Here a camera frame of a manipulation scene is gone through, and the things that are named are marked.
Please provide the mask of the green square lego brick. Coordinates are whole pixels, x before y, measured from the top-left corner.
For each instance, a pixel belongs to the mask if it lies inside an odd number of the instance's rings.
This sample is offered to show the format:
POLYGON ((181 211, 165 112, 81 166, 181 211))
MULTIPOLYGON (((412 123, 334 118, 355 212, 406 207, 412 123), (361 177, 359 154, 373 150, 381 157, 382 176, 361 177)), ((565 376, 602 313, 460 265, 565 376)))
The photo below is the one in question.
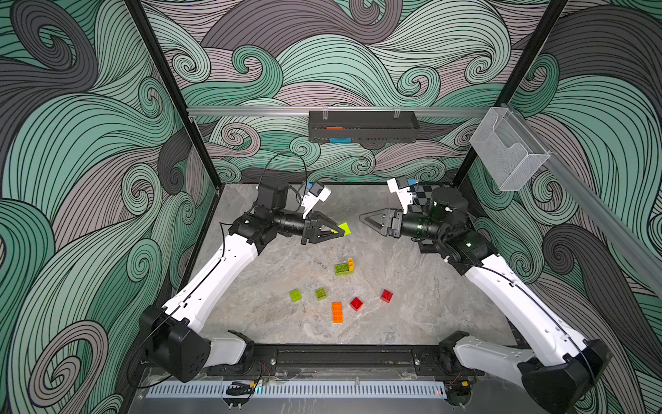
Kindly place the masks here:
POLYGON ((344 236, 349 236, 351 234, 351 229, 347 223, 339 224, 338 228, 343 231, 344 236))

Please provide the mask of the long green lego brick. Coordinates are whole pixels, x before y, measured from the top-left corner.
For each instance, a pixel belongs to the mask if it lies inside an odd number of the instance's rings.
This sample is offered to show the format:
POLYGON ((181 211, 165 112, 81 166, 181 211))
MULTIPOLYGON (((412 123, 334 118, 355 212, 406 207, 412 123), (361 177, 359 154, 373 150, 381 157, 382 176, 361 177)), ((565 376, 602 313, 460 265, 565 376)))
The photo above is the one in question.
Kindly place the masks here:
POLYGON ((347 275, 353 272, 353 267, 349 263, 338 264, 334 266, 336 276, 347 275))

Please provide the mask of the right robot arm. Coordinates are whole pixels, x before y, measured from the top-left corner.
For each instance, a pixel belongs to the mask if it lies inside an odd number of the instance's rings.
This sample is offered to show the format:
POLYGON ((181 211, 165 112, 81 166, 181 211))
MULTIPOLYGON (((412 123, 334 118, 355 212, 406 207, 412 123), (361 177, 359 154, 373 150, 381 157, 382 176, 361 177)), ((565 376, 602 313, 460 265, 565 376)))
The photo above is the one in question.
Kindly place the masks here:
POLYGON ((520 386, 548 413, 567 413, 601 378, 612 353, 600 339, 588 340, 563 321, 510 268, 496 248, 475 231, 459 190, 439 187, 420 212, 413 195, 397 190, 401 208, 360 215, 381 236, 430 241, 458 274, 477 286, 512 322, 527 343, 518 349, 487 343, 457 331, 441 342, 448 372, 483 371, 520 386))

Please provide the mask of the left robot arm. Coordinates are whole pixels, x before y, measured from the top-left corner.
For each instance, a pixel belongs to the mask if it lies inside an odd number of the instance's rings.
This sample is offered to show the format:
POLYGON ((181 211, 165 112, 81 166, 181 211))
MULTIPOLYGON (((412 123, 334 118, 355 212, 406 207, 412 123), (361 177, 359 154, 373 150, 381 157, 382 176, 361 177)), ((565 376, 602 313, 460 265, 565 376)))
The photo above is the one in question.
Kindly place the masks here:
POLYGON ((215 255, 174 297, 152 305, 140 317, 148 360, 175 379, 187 382, 203 369, 236 365, 248 359, 249 340, 238 333, 209 339, 201 331, 217 302, 239 274, 276 236, 300 236, 303 245, 345 235, 344 229, 315 206, 331 191, 319 183, 305 186, 301 211, 286 210, 286 185, 260 184, 253 206, 237 217, 215 255))

